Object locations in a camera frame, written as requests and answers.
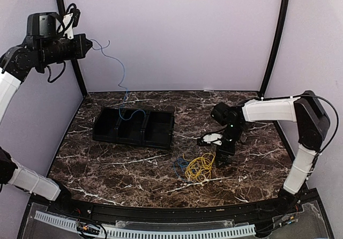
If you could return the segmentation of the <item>black three-compartment bin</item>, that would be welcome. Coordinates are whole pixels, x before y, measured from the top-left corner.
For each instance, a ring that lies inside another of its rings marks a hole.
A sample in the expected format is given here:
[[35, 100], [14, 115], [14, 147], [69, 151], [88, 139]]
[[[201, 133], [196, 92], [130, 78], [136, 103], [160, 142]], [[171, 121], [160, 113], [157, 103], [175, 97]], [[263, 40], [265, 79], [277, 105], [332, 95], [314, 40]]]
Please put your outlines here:
[[174, 124], [172, 111], [104, 107], [94, 122], [92, 138], [167, 150], [172, 143]]

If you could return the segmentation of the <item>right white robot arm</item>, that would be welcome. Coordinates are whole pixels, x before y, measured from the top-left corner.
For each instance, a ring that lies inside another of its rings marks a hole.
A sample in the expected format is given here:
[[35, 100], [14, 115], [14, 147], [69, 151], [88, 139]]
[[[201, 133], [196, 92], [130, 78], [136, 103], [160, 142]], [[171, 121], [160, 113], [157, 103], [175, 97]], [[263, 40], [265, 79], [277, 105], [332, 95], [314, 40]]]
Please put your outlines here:
[[234, 106], [220, 102], [213, 107], [211, 117], [223, 128], [203, 135], [200, 143], [215, 144], [216, 163], [228, 163], [228, 159], [235, 154], [236, 143], [241, 139], [247, 123], [284, 121], [296, 124], [297, 153], [273, 203], [273, 209], [278, 214], [285, 214], [298, 202], [299, 193], [313, 173], [319, 156], [333, 140], [326, 137], [331, 121], [323, 102], [331, 104], [313, 91], [294, 96], [254, 98]]

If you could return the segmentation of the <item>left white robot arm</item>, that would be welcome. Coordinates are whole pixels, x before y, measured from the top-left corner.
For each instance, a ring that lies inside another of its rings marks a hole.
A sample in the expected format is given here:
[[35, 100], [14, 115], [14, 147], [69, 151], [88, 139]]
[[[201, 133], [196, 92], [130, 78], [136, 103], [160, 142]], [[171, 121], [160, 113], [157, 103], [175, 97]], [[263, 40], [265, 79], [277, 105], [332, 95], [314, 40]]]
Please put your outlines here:
[[[83, 59], [92, 48], [85, 34], [74, 34], [80, 11], [73, 6], [64, 16], [56, 12], [34, 13], [27, 19], [23, 42], [1, 56], [1, 115], [3, 116], [19, 87], [32, 69], [51, 71], [51, 64]], [[39, 175], [1, 150], [1, 185], [13, 185], [25, 192], [54, 201], [64, 215], [76, 210], [70, 192], [60, 182]]]

